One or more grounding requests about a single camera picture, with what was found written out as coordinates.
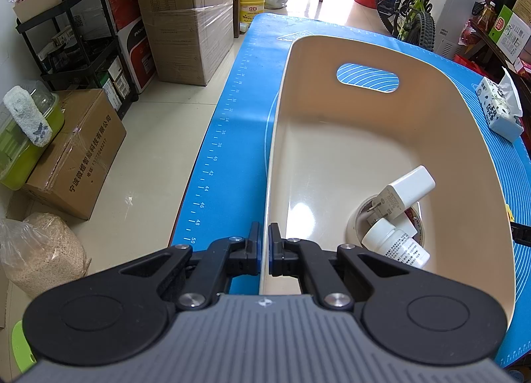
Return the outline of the yellow oil jug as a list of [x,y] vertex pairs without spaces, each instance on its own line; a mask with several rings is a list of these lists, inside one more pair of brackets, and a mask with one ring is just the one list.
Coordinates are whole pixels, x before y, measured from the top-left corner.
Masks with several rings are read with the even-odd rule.
[[247,27],[265,10],[265,0],[239,0],[240,24]]

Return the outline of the white power adapter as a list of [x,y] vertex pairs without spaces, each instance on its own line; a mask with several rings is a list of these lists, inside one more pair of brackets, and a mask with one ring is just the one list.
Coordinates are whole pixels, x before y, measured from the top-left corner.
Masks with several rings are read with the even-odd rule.
[[436,187],[425,166],[418,166],[406,175],[386,185],[371,200],[368,221],[371,225],[381,218],[392,221],[424,198]]

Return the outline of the green white product box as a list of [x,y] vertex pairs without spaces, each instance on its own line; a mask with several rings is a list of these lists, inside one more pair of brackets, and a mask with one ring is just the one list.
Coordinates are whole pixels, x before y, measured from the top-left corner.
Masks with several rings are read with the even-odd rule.
[[510,8],[503,5],[489,32],[489,38],[507,60],[514,64],[529,41],[530,28]]

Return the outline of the white pill bottle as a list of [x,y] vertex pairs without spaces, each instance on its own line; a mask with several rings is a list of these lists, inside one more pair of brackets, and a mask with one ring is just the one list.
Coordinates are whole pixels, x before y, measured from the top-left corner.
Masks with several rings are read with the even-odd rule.
[[417,241],[385,218],[371,226],[361,244],[371,252],[415,268],[423,268],[430,259],[430,254]]

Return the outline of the white rolled cloth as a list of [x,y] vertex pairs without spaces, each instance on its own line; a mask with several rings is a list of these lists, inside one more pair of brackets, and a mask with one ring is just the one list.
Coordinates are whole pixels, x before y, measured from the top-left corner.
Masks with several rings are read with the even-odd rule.
[[3,104],[33,145],[48,145],[52,139],[52,128],[27,90],[14,86],[5,94]]

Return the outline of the beige plastic storage bin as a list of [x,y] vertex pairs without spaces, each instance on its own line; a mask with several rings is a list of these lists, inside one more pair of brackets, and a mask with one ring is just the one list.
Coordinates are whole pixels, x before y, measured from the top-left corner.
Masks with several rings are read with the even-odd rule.
[[455,84],[423,60],[311,35],[292,44],[277,99],[265,220],[334,250],[367,199],[418,166],[426,269],[481,289],[512,316],[513,242],[490,151]]

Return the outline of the white tape roll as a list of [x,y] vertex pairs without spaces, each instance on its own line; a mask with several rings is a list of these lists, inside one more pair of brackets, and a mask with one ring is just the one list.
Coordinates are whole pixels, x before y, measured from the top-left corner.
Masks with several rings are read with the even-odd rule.
[[[374,195],[365,199],[347,221],[345,241],[348,244],[360,246],[366,233],[377,221],[376,215],[371,210],[373,198]],[[417,213],[417,204],[407,208],[401,215],[393,219],[391,223],[410,235],[420,246],[424,245],[424,227]]]

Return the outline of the black metal shelf rack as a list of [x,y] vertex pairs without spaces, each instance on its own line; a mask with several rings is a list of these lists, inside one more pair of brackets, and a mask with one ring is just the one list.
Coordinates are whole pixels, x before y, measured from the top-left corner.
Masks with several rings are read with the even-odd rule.
[[139,100],[107,0],[60,0],[15,29],[48,89],[103,89],[120,118]]

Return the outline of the bag of grain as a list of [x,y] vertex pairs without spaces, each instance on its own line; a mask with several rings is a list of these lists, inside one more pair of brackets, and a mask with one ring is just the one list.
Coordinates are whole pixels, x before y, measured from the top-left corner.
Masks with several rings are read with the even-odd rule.
[[2,267],[30,298],[84,277],[90,262],[76,234],[55,214],[1,220]]

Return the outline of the green clear lid container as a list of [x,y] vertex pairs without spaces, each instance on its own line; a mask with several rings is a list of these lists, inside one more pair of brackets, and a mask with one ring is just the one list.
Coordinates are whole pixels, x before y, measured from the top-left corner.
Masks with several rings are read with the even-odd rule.
[[26,91],[49,129],[49,140],[36,146],[1,101],[1,184],[12,191],[19,190],[27,181],[44,149],[64,125],[64,114],[58,95],[52,93],[41,81],[30,81],[14,89]]

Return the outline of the floor cardboard box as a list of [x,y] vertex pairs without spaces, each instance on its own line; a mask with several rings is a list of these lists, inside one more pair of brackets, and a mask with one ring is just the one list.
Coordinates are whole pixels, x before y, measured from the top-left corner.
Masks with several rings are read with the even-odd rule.
[[91,218],[126,129],[102,89],[62,91],[64,125],[23,190],[82,220]]

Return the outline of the stacked large cardboard boxes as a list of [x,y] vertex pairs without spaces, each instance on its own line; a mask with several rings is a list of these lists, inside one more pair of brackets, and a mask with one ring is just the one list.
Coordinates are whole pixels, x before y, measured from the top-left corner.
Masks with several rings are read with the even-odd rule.
[[206,86],[229,52],[233,0],[139,0],[160,80]]

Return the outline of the white tissue pack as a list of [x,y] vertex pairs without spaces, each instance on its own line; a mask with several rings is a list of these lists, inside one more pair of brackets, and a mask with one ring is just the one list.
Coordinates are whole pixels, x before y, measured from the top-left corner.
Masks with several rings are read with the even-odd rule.
[[498,84],[483,77],[475,91],[489,128],[514,143],[524,131],[523,109],[517,86],[508,70],[504,68],[504,76]]

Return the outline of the blue silicone baking mat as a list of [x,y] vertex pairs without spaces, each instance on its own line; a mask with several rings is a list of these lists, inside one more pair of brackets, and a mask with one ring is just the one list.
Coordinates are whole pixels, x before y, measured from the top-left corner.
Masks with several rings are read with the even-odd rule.
[[516,221],[530,223],[530,159],[523,141],[509,144],[486,124],[475,88],[481,77],[435,53],[379,33],[308,18],[264,14],[251,25],[212,116],[177,214],[171,244],[199,250],[248,233],[266,210],[266,165],[276,98],[288,50],[297,39],[328,35],[370,42],[422,59],[448,75],[476,120]]

